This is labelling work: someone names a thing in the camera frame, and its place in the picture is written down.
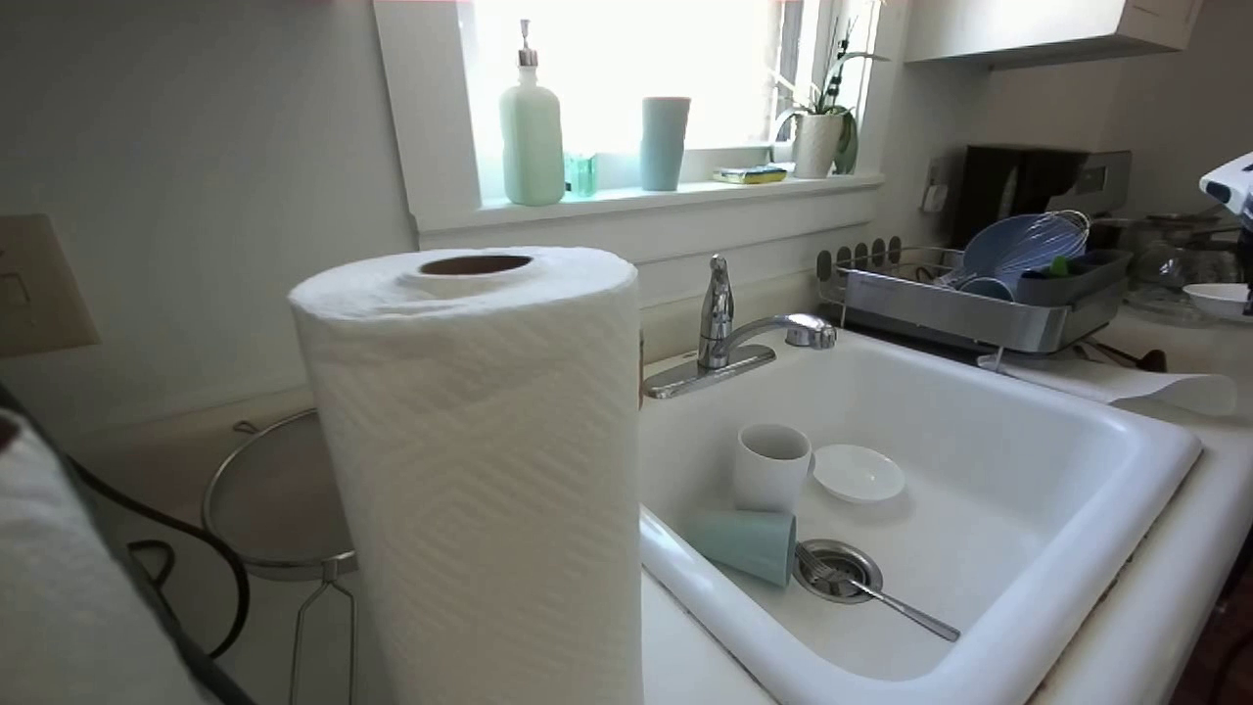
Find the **farmhouse sink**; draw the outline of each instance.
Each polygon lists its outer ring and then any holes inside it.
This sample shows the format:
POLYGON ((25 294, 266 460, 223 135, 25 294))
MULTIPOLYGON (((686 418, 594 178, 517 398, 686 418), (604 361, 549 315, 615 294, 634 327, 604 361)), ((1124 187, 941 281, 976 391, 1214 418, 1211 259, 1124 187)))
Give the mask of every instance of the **farmhouse sink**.
POLYGON ((1198 441, 1167 421, 843 331, 641 405, 641 563, 780 702, 1024 702, 1137 550, 1198 441), (962 630, 943 642, 882 603, 724 570, 682 539, 733 506, 745 418, 804 425, 904 464, 904 493, 844 502, 809 480, 795 539, 878 559, 883 592, 962 630))

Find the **paper towel roll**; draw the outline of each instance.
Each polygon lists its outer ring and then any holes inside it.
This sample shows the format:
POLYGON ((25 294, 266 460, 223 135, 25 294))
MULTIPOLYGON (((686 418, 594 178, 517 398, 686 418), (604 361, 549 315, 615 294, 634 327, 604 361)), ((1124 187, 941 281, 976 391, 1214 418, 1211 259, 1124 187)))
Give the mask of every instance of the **paper towel roll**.
POLYGON ((291 301, 400 702, 637 705, 634 264, 417 249, 291 301))

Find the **metal spoon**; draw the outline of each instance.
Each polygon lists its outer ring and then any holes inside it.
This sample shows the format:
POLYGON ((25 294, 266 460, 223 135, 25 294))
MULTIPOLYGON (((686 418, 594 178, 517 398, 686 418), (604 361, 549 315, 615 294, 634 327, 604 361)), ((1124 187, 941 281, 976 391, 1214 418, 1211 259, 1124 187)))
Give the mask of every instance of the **metal spoon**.
POLYGON ((843 567, 817 563, 814 567, 814 584, 822 584, 822 592, 836 592, 836 595, 860 592, 860 595, 878 597, 882 608, 890 608, 890 609, 912 620, 916 625, 933 630, 943 642, 962 639, 962 630, 955 630, 953 623, 933 620, 929 609, 921 609, 912 603, 899 603, 890 592, 878 592, 878 586, 860 584, 857 575, 851 575, 843 567))

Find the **electrical outlet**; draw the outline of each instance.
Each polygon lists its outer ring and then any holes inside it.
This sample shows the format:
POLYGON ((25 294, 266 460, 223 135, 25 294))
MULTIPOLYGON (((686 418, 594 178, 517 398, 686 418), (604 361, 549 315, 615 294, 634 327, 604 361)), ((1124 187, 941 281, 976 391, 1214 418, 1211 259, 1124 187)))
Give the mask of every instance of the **electrical outlet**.
POLYGON ((92 343, 47 215, 0 215, 0 357, 92 343))

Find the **faucet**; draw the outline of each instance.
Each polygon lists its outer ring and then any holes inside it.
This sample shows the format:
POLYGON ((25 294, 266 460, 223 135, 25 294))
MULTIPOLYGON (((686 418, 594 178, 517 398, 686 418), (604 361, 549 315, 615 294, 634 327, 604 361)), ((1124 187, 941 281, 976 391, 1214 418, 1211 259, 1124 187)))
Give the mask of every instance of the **faucet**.
POLYGON ((809 314, 780 314, 780 315, 761 315, 745 327, 735 327, 735 294, 733 294, 733 268, 719 255, 707 259, 707 291, 702 301, 702 349, 697 361, 686 361, 677 368, 664 368, 650 379, 641 379, 647 396, 682 396, 729 377, 740 377, 749 368, 761 368, 774 361, 767 343, 749 343, 749 338, 784 327, 787 343, 795 349, 831 349, 832 327, 822 315, 809 314))

